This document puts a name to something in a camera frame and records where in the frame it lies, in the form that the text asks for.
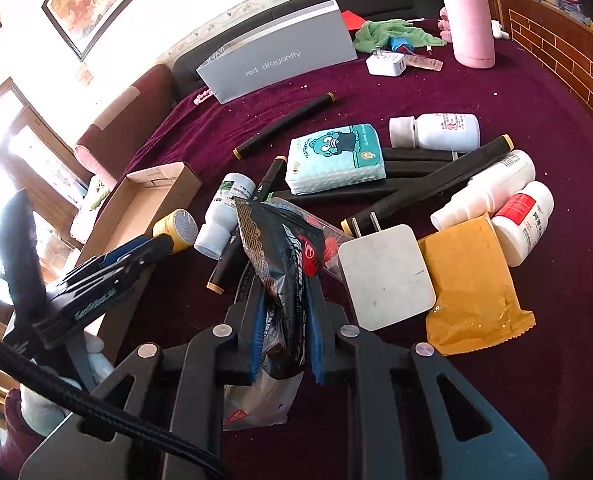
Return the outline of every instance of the pink thermos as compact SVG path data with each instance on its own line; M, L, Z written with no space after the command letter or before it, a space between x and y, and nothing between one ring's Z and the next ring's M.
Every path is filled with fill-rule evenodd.
M494 66L494 36L487 0L444 0L454 57L471 68Z

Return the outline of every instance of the black sofa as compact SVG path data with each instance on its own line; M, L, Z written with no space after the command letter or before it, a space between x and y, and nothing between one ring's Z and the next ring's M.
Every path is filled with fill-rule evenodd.
M305 9L329 0L290 0L271 9L263 10L238 25L234 25L218 36L183 54L174 64L172 73L177 84L177 91L185 97L201 86L203 81L196 69L215 51L228 41L238 38L254 28L281 18L296 10ZM366 20L375 22L400 18L438 18L443 7L443 0L336 0L341 10L352 10Z

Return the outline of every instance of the sofa armrest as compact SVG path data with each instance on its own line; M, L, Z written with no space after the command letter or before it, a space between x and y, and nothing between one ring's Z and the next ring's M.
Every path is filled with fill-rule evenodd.
M84 168L114 187L132 157L174 107L170 69L156 65L117 97L74 147Z

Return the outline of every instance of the cartoon duck print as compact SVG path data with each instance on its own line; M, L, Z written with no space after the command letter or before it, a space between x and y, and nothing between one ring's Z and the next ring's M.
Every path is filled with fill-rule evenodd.
M343 152L359 152L358 134L350 132L327 132L324 136L310 141L314 153L324 156L340 155Z

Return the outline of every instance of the white wall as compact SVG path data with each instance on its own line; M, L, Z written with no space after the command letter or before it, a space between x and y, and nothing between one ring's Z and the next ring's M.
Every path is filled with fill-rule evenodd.
M133 0L86 57L94 80L84 88L75 79L81 64L43 13L43 0L4 0L0 65L52 128L73 144L163 52L244 1Z

